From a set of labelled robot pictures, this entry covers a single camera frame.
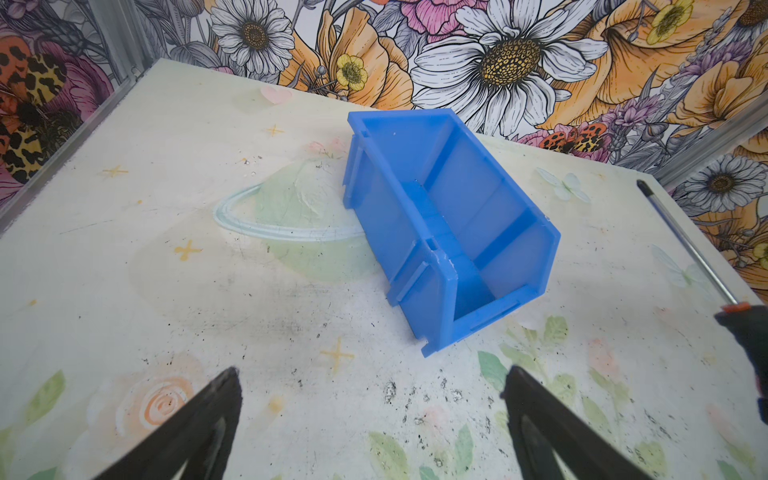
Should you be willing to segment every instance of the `pink heart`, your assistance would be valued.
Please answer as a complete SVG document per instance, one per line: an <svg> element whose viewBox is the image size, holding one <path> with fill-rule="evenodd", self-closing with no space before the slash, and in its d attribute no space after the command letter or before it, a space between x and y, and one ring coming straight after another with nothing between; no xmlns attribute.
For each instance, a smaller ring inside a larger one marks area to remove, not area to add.
<svg viewBox="0 0 768 480"><path fill-rule="evenodd" d="M261 94L275 105L285 103L293 96L290 88L272 88L269 86L262 87Z"/></svg>

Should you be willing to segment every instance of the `white daisy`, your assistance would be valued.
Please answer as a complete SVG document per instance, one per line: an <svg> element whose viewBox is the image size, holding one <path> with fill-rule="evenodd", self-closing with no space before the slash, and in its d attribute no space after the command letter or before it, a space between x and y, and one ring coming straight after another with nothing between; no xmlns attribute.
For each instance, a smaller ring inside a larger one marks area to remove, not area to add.
<svg viewBox="0 0 768 480"><path fill-rule="evenodd" d="M728 154L680 186L693 206L705 212L726 212L745 207L763 194L766 170L760 162Z"/></svg>
<svg viewBox="0 0 768 480"><path fill-rule="evenodd" d="M490 0L487 12L459 9L456 19L468 36L427 45L416 57L411 78L424 88L413 103L451 108L472 131L505 137L521 120L543 123L571 92L553 89L538 69L556 80L584 80L597 70L587 60L608 50L604 41L560 39L596 2L576 0L550 12L541 11L541 0Z"/></svg>
<svg viewBox="0 0 768 480"><path fill-rule="evenodd" d="M219 46L250 74L288 67L294 47L290 21L275 0L219 0L210 10Z"/></svg>

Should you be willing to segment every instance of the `screwdriver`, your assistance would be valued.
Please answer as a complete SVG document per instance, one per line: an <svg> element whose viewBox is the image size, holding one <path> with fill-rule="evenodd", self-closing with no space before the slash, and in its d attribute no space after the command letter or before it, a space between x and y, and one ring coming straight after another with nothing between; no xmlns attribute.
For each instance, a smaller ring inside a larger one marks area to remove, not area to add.
<svg viewBox="0 0 768 480"><path fill-rule="evenodd" d="M638 180L637 187L640 188L675 237L683 244L685 250L693 257L699 268L725 299L726 304L722 307L722 311L715 314L715 320L733 334L736 341L744 348L746 357L752 363L756 374L757 389L760 393L757 409L763 423L768 424L768 399L765 398L765 394L768 392L768 307L739 302L725 282L715 273L704 255L690 241L688 235L672 217L669 210L661 204L648 184Z"/></svg>

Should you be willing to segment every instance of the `pale butterfly drawing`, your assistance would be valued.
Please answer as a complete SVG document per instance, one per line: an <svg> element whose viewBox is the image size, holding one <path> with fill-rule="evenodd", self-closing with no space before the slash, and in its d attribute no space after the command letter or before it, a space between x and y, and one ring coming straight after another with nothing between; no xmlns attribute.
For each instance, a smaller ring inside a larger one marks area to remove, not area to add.
<svg viewBox="0 0 768 480"><path fill-rule="evenodd" d="M571 195L573 195L586 204L589 204L592 201L586 193L581 191L581 182L575 174L567 174L563 180L560 180L543 168L536 167L536 171L547 182L554 185L554 194L557 195L560 200L568 201L571 199Z"/></svg>
<svg viewBox="0 0 768 480"><path fill-rule="evenodd" d="M710 295L710 281L698 265L692 263L685 270L681 269L672 258L656 245L650 246L654 258L659 260L667 268L667 278L673 285L680 288L695 286L705 296Z"/></svg>

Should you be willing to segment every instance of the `blue plastic bin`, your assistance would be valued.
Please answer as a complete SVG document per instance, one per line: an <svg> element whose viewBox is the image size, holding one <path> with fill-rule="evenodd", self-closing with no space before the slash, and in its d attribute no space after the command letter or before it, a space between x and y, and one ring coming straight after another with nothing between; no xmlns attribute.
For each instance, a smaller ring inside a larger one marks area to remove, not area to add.
<svg viewBox="0 0 768 480"><path fill-rule="evenodd" d="M424 356L544 293L560 232L451 110L349 114L354 208Z"/></svg>

